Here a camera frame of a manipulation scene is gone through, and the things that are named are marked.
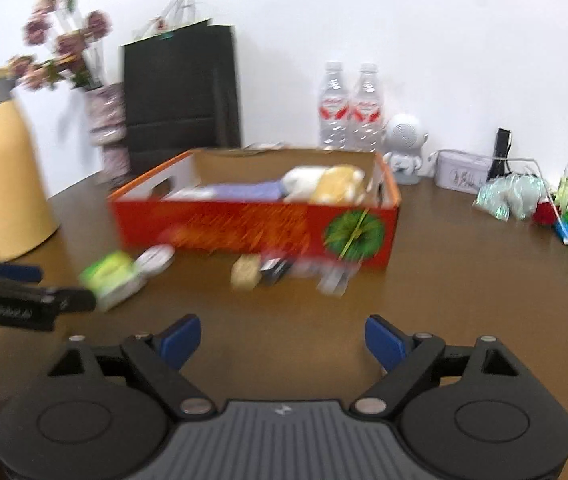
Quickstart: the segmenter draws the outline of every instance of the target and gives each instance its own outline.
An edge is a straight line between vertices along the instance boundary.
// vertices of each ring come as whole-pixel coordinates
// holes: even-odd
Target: green wreath print
[[[340,260],[355,262],[375,256],[384,244],[384,222],[366,210],[336,216],[324,231],[323,243]]]

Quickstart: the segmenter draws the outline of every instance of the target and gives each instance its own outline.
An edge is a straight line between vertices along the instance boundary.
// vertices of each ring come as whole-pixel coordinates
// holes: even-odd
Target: open box
[[[197,185],[278,180],[296,166],[350,164],[365,172],[357,206],[162,200]],[[154,168],[109,197],[127,248],[176,248],[322,257],[385,267],[400,194],[379,154],[331,150],[196,149]]]

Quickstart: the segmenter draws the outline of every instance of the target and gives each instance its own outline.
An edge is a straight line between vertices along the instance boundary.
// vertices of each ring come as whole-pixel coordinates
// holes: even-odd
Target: yellow thermos
[[[14,80],[0,69],[0,260],[48,239],[57,223],[46,202],[28,128],[13,101]]]

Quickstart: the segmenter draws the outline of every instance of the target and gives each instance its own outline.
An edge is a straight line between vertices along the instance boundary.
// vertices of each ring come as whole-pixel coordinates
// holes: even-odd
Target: cable
[[[439,155],[442,152],[446,152],[446,153],[458,153],[459,155],[471,155],[471,156],[476,156],[477,158],[484,158],[487,160],[504,160],[506,161],[507,159],[503,156],[493,156],[493,155],[478,155],[477,153],[470,153],[470,152],[465,152],[464,150],[437,150],[436,152],[431,153],[427,160],[429,162],[431,162],[431,160],[433,159],[434,156]],[[539,163],[534,159],[534,158],[508,158],[508,160],[510,160],[511,162],[531,162],[535,165],[535,167],[538,169],[538,173],[539,173],[539,178],[542,181],[542,184],[544,185],[544,190],[546,191],[546,197],[548,198],[548,201],[551,203],[551,206],[553,207],[553,213],[555,213],[555,218],[557,219],[558,222],[560,222],[560,224],[562,224],[562,219],[560,218],[560,213],[557,211],[557,207],[555,207],[555,202],[551,197],[551,192],[548,189],[548,184],[546,182],[546,179],[544,178],[544,175],[542,174],[542,168],[539,166]]]
[[[525,173],[525,175],[535,175],[535,171],[533,171],[530,166],[524,164],[524,171],[526,171],[527,173]]]

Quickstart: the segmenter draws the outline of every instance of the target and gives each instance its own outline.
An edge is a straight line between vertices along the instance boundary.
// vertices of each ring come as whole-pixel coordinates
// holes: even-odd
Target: white robot figurine
[[[417,172],[423,165],[421,147],[429,138],[419,120],[408,114],[397,114],[386,126],[384,162],[397,184],[417,184]]]

